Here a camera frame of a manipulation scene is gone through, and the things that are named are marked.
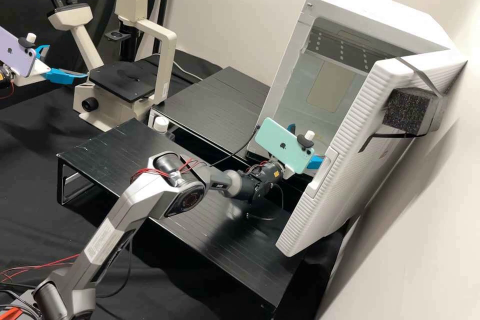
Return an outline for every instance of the black foam block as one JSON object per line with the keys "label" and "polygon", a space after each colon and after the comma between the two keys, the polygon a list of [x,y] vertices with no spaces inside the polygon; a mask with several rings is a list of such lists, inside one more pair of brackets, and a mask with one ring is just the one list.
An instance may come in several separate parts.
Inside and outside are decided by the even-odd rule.
{"label": "black foam block", "polygon": [[408,134],[426,134],[437,112],[440,99],[418,87],[394,89],[387,101],[383,124]]}

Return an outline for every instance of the white knob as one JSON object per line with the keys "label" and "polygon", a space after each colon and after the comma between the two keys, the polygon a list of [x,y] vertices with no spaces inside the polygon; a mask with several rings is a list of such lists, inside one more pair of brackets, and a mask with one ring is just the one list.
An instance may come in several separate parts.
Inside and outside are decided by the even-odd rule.
{"label": "white knob", "polygon": [[313,140],[315,137],[315,133],[312,130],[308,130],[305,134],[305,139]]}
{"label": "white knob", "polygon": [[35,40],[37,40],[37,35],[35,35],[33,32],[29,32],[26,36],[26,40],[29,43],[35,43]]}
{"label": "white knob", "polygon": [[169,129],[169,120],[165,116],[157,116],[153,122],[153,128],[164,134]]}

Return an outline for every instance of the electrical wire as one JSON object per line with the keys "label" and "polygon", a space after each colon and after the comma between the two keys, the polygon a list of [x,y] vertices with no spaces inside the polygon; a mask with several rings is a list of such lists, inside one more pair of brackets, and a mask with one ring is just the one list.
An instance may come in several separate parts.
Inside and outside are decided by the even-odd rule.
{"label": "electrical wire", "polygon": [[245,170],[245,175],[250,175],[253,170],[255,170],[256,168],[261,168],[261,167],[265,166],[266,163],[268,163],[268,160],[264,160],[259,164],[255,164],[255,165],[252,165],[250,167],[247,167],[246,170]]}
{"label": "electrical wire", "polygon": [[21,303],[25,304],[26,306],[28,306],[35,314],[37,314],[37,315],[39,315],[39,316],[42,314],[37,308],[35,308],[33,305],[30,305],[28,302],[26,302],[25,300],[23,300],[20,296],[18,296],[18,295],[17,295],[16,293],[14,293],[13,291],[0,289],[0,293],[5,293],[5,294],[10,295],[13,299],[16,299],[16,300],[18,300],[19,302],[21,302]]}
{"label": "electrical wire", "polygon": [[200,81],[203,80],[200,76],[197,76],[197,75],[195,75],[194,73],[191,73],[191,72],[188,72],[187,70],[185,70],[185,69],[184,69],[183,67],[181,67],[176,61],[174,61],[173,63],[175,64],[175,66],[176,66],[177,68],[180,69],[180,71],[181,71],[182,73],[185,73],[185,74],[187,74],[187,75],[190,75],[191,77],[194,77],[195,79],[198,79],[198,80],[200,80]]}
{"label": "electrical wire", "polygon": [[220,160],[214,162],[213,164],[210,165],[210,168],[214,167],[215,165],[221,163],[221,162],[224,162],[225,160],[227,159],[230,159],[232,156],[236,155],[237,153],[239,153],[244,147],[246,147],[249,142],[254,138],[255,134],[257,133],[257,131],[260,129],[260,125],[257,125],[255,126],[255,129],[253,130],[253,132],[251,133],[250,137],[248,138],[247,142],[241,147],[239,148],[237,151],[235,152],[232,152],[230,155],[228,156],[225,156],[224,158],[221,158]]}
{"label": "electrical wire", "polygon": [[8,99],[9,97],[11,97],[14,92],[15,92],[15,86],[14,86],[14,81],[10,81],[10,86],[11,86],[11,90],[10,90],[10,93],[7,95],[7,96],[2,96],[0,97],[0,100],[5,100],[5,99]]}
{"label": "electrical wire", "polygon": [[[272,183],[271,184],[272,187],[276,187],[277,189],[280,190],[280,198],[281,198],[281,210],[280,212],[278,213],[280,215],[280,213],[282,212],[282,210],[284,209],[284,191],[282,190],[282,188],[280,187],[280,185],[278,185],[277,183]],[[275,216],[275,217],[261,217],[261,216],[256,216],[256,215],[253,215],[249,212],[247,212],[245,214],[246,218],[247,219],[257,219],[257,220],[264,220],[264,221],[272,221],[272,220],[276,220],[278,218],[278,216]]]}
{"label": "electrical wire", "polygon": [[130,274],[132,272],[132,249],[134,247],[134,239],[133,237],[130,239],[130,242],[128,243],[128,270],[126,272],[126,277],[125,277],[125,280],[123,281],[123,283],[121,284],[121,286],[115,290],[115,291],[112,291],[110,293],[106,293],[106,294],[100,294],[100,295],[97,295],[96,297],[97,298],[100,298],[100,299],[104,299],[104,298],[110,298],[114,295],[117,295],[119,292],[121,292],[124,287],[127,285],[127,283],[129,282],[129,278],[130,278]]}
{"label": "electrical wire", "polygon": [[[7,279],[9,279],[10,281],[12,281],[12,277],[14,277],[14,276],[16,276],[16,275],[20,275],[20,274],[25,273],[25,272],[30,271],[30,270],[37,270],[37,269],[43,269],[43,268],[51,268],[51,267],[62,266],[62,265],[73,265],[73,262],[58,262],[58,263],[55,263],[55,264],[42,265],[42,266],[19,266],[19,267],[13,267],[13,268],[11,268],[11,269],[4,270],[4,272],[0,272],[0,275],[3,275],[4,277],[7,277]],[[20,270],[20,269],[22,269],[22,271],[16,272],[16,273],[13,274],[13,275],[8,275],[8,274],[5,273],[5,272],[7,272],[7,271]]]}
{"label": "electrical wire", "polygon": [[29,307],[20,305],[20,304],[0,304],[0,308],[18,308],[21,309],[22,313],[31,317],[34,320],[40,320],[40,317],[37,313],[32,312]]}
{"label": "electrical wire", "polygon": [[135,180],[137,180],[137,178],[144,174],[144,173],[147,173],[147,174],[154,174],[154,175],[161,175],[165,178],[169,178],[170,175],[167,174],[166,172],[164,171],[161,171],[161,170],[158,170],[158,169],[155,169],[155,168],[148,168],[148,167],[145,167],[145,168],[141,168],[140,170],[137,170],[136,173],[134,173],[131,177],[130,177],[130,184],[133,183]]}
{"label": "electrical wire", "polygon": [[[185,174],[185,173],[188,173],[190,170],[192,170],[193,168],[195,168],[196,166],[200,165],[200,164],[204,164],[204,165],[207,165],[206,162],[204,161],[198,161],[196,159],[193,159],[192,157],[189,158],[184,164],[182,164],[178,169],[176,169],[176,171],[180,172],[180,174]],[[141,168],[140,170],[137,170],[136,173],[134,173],[131,177],[130,177],[130,184],[132,184],[135,180],[137,180],[137,178],[141,175],[141,174],[144,174],[144,173],[147,173],[147,174],[154,174],[154,175],[161,175],[163,176],[164,178],[169,178],[170,175],[168,173],[166,173],[165,171],[161,171],[161,170],[158,170],[156,168]]]}
{"label": "electrical wire", "polygon": [[33,285],[25,285],[19,283],[12,283],[12,282],[0,282],[0,286],[4,286],[6,288],[20,288],[20,289],[31,289],[34,290],[37,287]]}
{"label": "electrical wire", "polygon": [[[48,267],[51,267],[51,266],[58,266],[58,265],[67,265],[69,263],[64,263],[65,261],[70,260],[70,259],[74,259],[74,258],[78,257],[79,255],[80,255],[79,253],[75,254],[75,255],[70,255],[70,256],[61,258],[59,260],[48,262],[48,263],[45,263],[45,264],[42,264],[42,265],[17,266],[17,267],[12,267],[12,268],[3,270],[2,272],[0,272],[0,275],[5,276],[5,278],[2,281],[0,281],[0,283],[4,283],[6,280],[12,280],[13,277],[15,277],[17,275],[20,275],[22,273],[25,273],[29,270],[48,268]],[[17,271],[15,273],[11,274],[11,275],[6,274],[7,272],[10,272],[10,271],[13,271],[13,270],[20,270],[20,271]]]}

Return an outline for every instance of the label sticker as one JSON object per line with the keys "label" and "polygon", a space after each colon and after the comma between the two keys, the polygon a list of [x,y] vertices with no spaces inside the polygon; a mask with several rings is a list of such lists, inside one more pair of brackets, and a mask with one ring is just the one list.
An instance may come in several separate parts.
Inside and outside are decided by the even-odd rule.
{"label": "label sticker", "polygon": [[166,98],[168,93],[169,93],[169,83],[167,82],[165,85],[163,85],[163,91],[161,92],[161,97]]}
{"label": "label sticker", "polygon": [[85,255],[92,264],[101,265],[119,242],[123,232],[115,230],[108,218],[100,225],[85,248]]}

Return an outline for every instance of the gray robotic arm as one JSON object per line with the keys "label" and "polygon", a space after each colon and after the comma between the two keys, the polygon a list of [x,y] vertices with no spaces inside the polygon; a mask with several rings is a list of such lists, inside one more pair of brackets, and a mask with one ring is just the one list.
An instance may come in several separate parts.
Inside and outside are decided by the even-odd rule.
{"label": "gray robotic arm", "polygon": [[142,173],[125,190],[70,268],[53,271],[33,292],[45,320],[89,319],[95,288],[120,251],[148,217],[162,218],[195,207],[209,190],[253,201],[282,179],[279,163],[265,162],[249,171],[185,167],[186,157],[173,152],[152,156],[148,168],[167,176]]}

